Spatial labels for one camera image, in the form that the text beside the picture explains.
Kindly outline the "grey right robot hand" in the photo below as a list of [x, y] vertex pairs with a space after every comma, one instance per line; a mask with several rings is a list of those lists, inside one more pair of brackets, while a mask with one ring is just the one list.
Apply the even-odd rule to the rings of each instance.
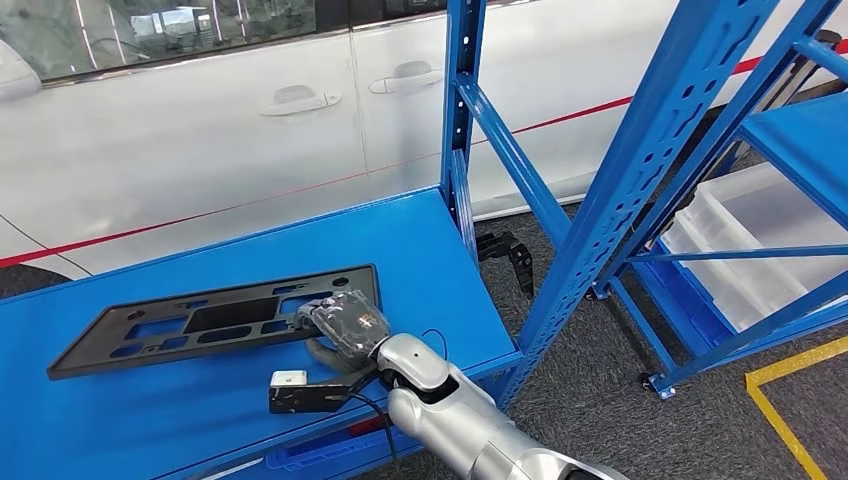
[[360, 290], [338, 291], [301, 305], [294, 319], [316, 327], [332, 344], [316, 338], [306, 348], [319, 363], [342, 374], [369, 364], [373, 353], [392, 333], [384, 314]]

